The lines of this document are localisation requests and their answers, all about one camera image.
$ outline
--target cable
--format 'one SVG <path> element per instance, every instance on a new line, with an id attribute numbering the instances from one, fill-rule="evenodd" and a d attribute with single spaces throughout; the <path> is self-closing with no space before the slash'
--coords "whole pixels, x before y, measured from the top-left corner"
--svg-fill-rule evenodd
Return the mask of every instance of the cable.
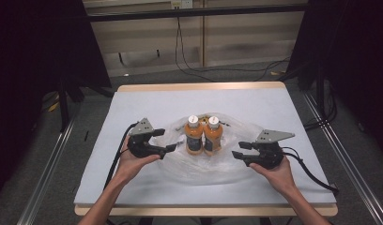
<path id="1" fill-rule="evenodd" d="M 266 73 L 268 72 L 268 69 L 271 69 L 271 68 L 275 68 L 277 66 L 279 66 L 281 63 L 284 63 L 284 62 L 289 62 L 289 58 L 290 56 L 286 57 L 285 59 L 281 60 L 281 61 L 276 61 L 276 62 L 272 62 L 270 63 L 267 67 L 265 68 L 260 68 L 260 69 L 244 69 L 244 68 L 207 68 L 207 69 L 195 69 L 195 68 L 192 68 L 189 66 L 189 64 L 187 63 L 186 61 L 186 58 L 185 58 L 185 53 L 184 53 L 184 45 L 183 45 L 183 36 L 182 36 L 182 29 L 180 27 L 180 19 L 177 18 L 177 32 L 176 32 L 176 49 L 175 49 L 175 62 L 176 62 L 176 65 L 177 67 L 184 73 L 188 74 L 188 75 L 192 75 L 192 76 L 196 76 L 196 77 L 199 77 L 199 78 L 203 78 L 205 80 L 208 80 L 210 82 L 215 82 L 209 78 L 206 78 L 206 77 L 203 77 L 203 76 L 200 76 L 200 75 L 197 75 L 197 74 L 193 74 L 193 73 L 189 73 L 189 72 L 186 72 L 185 70 L 183 70 L 182 68 L 180 68 L 178 62 L 177 62 L 177 40 L 180 36 L 180 44 L 181 44 L 181 50 L 182 50 L 182 57 L 183 57 L 183 61 L 186 65 L 186 67 L 191 70 L 191 71 L 194 71 L 194 72 L 209 72 L 209 71 L 243 71 L 243 72 L 260 72 L 260 71 L 264 71 L 264 74 L 259 77 L 258 79 L 254 80 L 254 82 L 257 82 L 259 80 L 261 80 L 263 77 L 265 77 Z"/>
<path id="2" fill-rule="evenodd" d="M 104 184 L 103 189 L 106 189 L 107 185 L 112 180 L 113 173 L 115 172 L 116 163 L 118 162 L 119 158 L 121 157 L 122 144 L 124 143 L 125 139 L 127 138 L 128 132 L 130 132 L 130 129 L 134 128 L 136 125 L 137 125 L 137 123 L 131 124 L 130 127 L 128 127 L 127 130 L 125 131 L 124 136 L 122 137 L 121 143 L 118 147 L 118 151 L 115 153 L 115 159 L 113 160 L 112 167 L 110 168 L 109 174 L 107 174 L 106 183 Z"/>
<path id="3" fill-rule="evenodd" d="M 330 88 L 328 104 L 329 104 L 329 112 L 324 114 L 325 118 L 323 118 L 317 122 L 314 122 L 314 123 L 309 123 L 310 121 L 314 120 L 314 118 L 309 120 L 305 125 L 303 125 L 305 127 L 305 130 L 311 130 L 314 128 L 319 128 L 319 127 L 321 127 L 327 123 L 332 122 L 335 119 L 335 117 L 337 116 L 338 109 L 337 109 L 337 105 L 335 102 L 335 96 L 334 96 L 332 88 Z"/>
<path id="4" fill-rule="evenodd" d="M 291 149 L 293 150 L 294 152 L 297 152 L 295 149 L 291 148 L 291 147 L 283 147 L 283 148 L 286 148 L 286 149 Z M 302 167 L 302 169 L 306 172 L 306 174 L 309 176 L 309 178 L 311 178 L 313 181 L 315 181 L 319 186 L 325 188 L 325 189 L 328 189 L 330 191 L 332 191 L 332 193 L 334 193 L 334 195 L 337 195 L 339 193 L 339 189 L 336 188 L 336 187 L 331 187 L 323 182 L 321 182 L 319 179 L 317 179 L 310 171 L 309 169 L 306 167 L 305 163 L 303 163 L 303 159 L 300 158 L 299 156 L 295 156 L 294 154 L 291 154 L 291 153 L 286 153 L 286 152 L 283 152 L 284 155 L 286 156 L 290 156 L 294 159 L 297 160 L 297 162 L 299 163 L 299 165 Z"/>
<path id="5" fill-rule="evenodd" d="M 182 31 L 181 31 L 181 29 L 180 29 L 179 18 L 177 18 L 176 47 L 175 47 L 175 63 L 176 63 L 176 66 L 179 68 L 180 71 L 182 71 L 183 73 L 185 73 L 185 74 L 187 74 L 187 75 L 194 76 L 194 77 L 198 77 L 198 78 L 202 78 L 202 79 L 207 80 L 207 81 L 209 81 L 209 82 L 213 82 L 213 83 L 215 83 L 216 81 L 211 80 L 210 78 L 206 78 L 206 77 L 203 77 L 203 76 L 200 76 L 200 75 L 197 75 L 197 74 L 193 74 L 193 73 L 186 72 L 185 70 L 183 70 L 183 69 L 179 66 L 179 64 L 177 63 L 177 40 L 178 40 L 179 34 L 180 34 L 180 40 L 181 40 L 181 46 L 182 46 L 183 60 L 185 60 L 185 54 L 184 54 L 184 52 L 183 52 L 183 37 L 182 37 Z"/>
<path id="6" fill-rule="evenodd" d="M 285 223 L 285 225 L 289 225 L 289 224 L 291 223 L 292 219 L 293 219 L 293 218 L 289 218 L 288 221 L 287 221 L 287 223 Z"/>
<path id="7" fill-rule="evenodd" d="M 129 222 L 129 221 L 124 221 L 124 222 L 121 222 L 121 223 L 118 224 L 118 225 L 132 225 L 132 223 Z"/>

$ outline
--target bottle label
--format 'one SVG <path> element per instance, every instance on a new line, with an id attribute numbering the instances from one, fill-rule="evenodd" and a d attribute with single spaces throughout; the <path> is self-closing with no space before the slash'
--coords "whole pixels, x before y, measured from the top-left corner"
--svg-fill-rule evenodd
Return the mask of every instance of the bottle label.
<path id="1" fill-rule="evenodd" d="M 188 147 L 192 151 L 199 151 L 201 149 L 202 140 L 188 137 L 186 140 Z"/>
<path id="2" fill-rule="evenodd" d="M 206 139 L 206 145 L 204 145 L 204 148 L 207 150 L 207 151 L 212 151 L 213 149 L 213 142 L 210 140 L 210 139 Z"/>

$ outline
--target wrist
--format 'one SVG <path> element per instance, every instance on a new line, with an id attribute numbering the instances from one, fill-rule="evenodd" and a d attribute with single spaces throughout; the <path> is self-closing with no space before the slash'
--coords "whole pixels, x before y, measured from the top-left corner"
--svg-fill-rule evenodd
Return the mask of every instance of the wrist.
<path id="1" fill-rule="evenodd" d="M 128 178 L 128 176 L 116 173 L 110 182 L 113 183 L 115 186 L 123 188 L 125 185 L 128 184 L 129 181 L 130 179 Z"/>
<path id="2" fill-rule="evenodd" d="M 297 188 L 297 186 L 293 185 L 293 186 L 288 186 L 286 188 L 284 188 L 283 190 L 279 191 L 286 199 L 290 199 L 290 198 L 293 198 L 293 197 L 296 197 L 298 195 L 301 195 L 299 189 Z"/>

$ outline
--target forearm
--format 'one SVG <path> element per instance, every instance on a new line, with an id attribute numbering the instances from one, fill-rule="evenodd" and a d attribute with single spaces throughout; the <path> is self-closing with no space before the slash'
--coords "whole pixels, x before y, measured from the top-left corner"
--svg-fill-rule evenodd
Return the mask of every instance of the forearm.
<path id="1" fill-rule="evenodd" d="M 282 194 L 291 204 L 298 217 L 302 220 L 303 224 L 329 224 L 329 222 L 305 200 L 303 195 L 296 187 Z"/>
<path id="2" fill-rule="evenodd" d="M 128 182 L 124 179 L 116 176 L 113 177 L 109 185 L 103 190 L 103 193 L 101 193 L 98 200 L 86 213 L 79 224 L 104 224 L 107 217 L 109 217 L 119 193 L 127 183 Z"/>

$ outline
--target orange drink bottle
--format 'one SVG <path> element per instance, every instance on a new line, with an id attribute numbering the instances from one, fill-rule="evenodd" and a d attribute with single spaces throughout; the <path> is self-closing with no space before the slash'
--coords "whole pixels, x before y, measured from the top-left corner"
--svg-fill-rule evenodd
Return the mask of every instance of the orange drink bottle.
<path id="1" fill-rule="evenodd" d="M 219 123 L 218 117 L 211 116 L 208 119 L 208 123 L 204 126 L 204 135 L 206 136 L 204 151 L 207 155 L 213 156 L 215 151 L 222 149 L 221 138 L 223 135 L 223 127 Z"/>
<path id="2" fill-rule="evenodd" d="M 199 155 L 203 152 L 203 125 L 198 117 L 191 115 L 188 123 L 185 124 L 186 150 L 191 155 Z"/>

